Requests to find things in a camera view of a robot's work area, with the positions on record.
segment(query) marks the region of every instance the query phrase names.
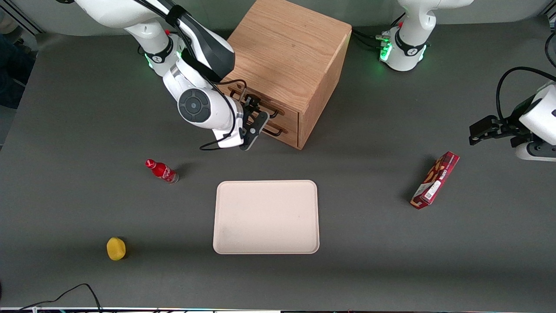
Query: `beige tray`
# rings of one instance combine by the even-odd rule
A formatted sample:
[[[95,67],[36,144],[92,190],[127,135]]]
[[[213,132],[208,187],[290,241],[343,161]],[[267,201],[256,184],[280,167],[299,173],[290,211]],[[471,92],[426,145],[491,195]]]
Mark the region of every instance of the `beige tray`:
[[[221,255],[315,253],[319,249],[316,184],[310,180],[221,183],[212,246]]]

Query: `red cardboard box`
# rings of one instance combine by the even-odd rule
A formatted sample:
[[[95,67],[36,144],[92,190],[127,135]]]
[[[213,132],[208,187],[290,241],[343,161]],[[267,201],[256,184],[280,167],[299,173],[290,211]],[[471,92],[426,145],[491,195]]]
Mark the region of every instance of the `red cardboard box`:
[[[459,156],[452,152],[447,152],[436,161],[433,168],[426,175],[425,181],[421,184],[413,199],[409,203],[416,209],[422,209],[431,205],[438,195],[451,171],[459,160]]]

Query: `wooden box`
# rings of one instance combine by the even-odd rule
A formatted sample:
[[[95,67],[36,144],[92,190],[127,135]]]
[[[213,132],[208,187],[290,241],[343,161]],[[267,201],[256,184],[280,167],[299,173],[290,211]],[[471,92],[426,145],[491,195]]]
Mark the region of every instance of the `wooden box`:
[[[228,39],[236,65],[223,81],[247,81],[263,110],[278,111],[266,129],[302,149],[336,88],[350,35],[349,24],[286,0],[257,0]]]

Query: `green led light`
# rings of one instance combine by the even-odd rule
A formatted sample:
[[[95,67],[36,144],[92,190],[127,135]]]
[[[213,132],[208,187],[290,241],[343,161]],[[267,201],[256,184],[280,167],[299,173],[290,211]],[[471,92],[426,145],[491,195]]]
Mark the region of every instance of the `green led light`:
[[[425,56],[425,50],[426,50],[426,45],[423,47],[423,53],[421,53],[421,56],[419,57],[419,61],[421,61]]]
[[[149,60],[147,54],[145,54],[145,58],[147,59],[148,66],[149,66],[150,68],[152,68],[151,60]]]
[[[383,50],[380,52],[380,58],[383,61],[387,61],[388,57],[390,56],[390,51],[392,51],[392,44],[388,43]]]

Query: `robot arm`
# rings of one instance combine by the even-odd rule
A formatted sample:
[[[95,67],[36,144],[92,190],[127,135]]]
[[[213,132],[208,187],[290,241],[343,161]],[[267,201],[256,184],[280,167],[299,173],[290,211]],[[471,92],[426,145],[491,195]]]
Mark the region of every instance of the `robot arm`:
[[[515,154],[524,160],[556,162],[556,83],[542,87],[507,118],[489,115],[469,127],[469,144],[513,136]]]
[[[473,1],[398,0],[405,9],[406,17],[402,27],[394,26],[380,36],[380,38],[386,39],[380,60],[397,71],[413,69],[423,59],[425,43],[436,26],[436,16],[433,10],[465,7]]]
[[[235,65],[234,50],[222,37],[197,22],[171,0],[76,0],[98,23],[124,28],[139,42],[153,70],[177,101],[189,123],[211,129],[219,148],[248,150],[269,119],[250,97],[245,104],[224,95],[216,86]],[[162,17],[178,35],[164,31]]]

